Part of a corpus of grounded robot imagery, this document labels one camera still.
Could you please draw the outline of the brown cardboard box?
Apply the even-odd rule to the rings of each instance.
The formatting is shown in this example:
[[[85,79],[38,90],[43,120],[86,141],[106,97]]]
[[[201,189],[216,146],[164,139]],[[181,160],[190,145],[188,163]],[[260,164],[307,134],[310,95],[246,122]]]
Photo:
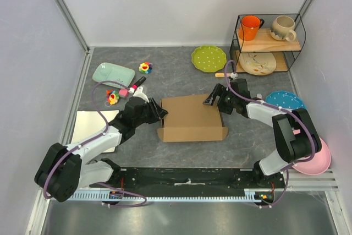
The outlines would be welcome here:
[[[222,141],[229,129],[223,126],[216,105],[204,105],[207,94],[168,97],[161,99],[161,107],[168,111],[158,129],[165,143]]]

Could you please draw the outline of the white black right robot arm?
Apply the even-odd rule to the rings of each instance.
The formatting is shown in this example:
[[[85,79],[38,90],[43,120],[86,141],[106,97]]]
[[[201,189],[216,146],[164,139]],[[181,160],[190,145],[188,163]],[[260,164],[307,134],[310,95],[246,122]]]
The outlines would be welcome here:
[[[297,162],[308,162],[322,149],[320,137],[304,108],[289,110],[270,105],[264,100],[251,97],[247,81],[239,78],[227,80],[227,86],[216,84],[204,105],[217,104],[225,114],[236,113],[262,122],[273,128],[276,149],[257,161],[252,173],[253,184],[265,187],[272,175],[291,167]]]

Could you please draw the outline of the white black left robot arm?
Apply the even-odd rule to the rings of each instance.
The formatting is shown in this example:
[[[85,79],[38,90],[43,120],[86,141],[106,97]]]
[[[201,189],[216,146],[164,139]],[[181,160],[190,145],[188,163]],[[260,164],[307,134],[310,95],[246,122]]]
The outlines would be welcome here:
[[[116,187],[121,175],[115,167],[105,161],[90,161],[129,140],[140,125],[159,122],[167,114],[153,98],[133,96],[100,131],[76,143],[50,146],[35,174],[35,183],[43,189],[44,198],[58,202],[68,200],[77,189],[90,184]]]

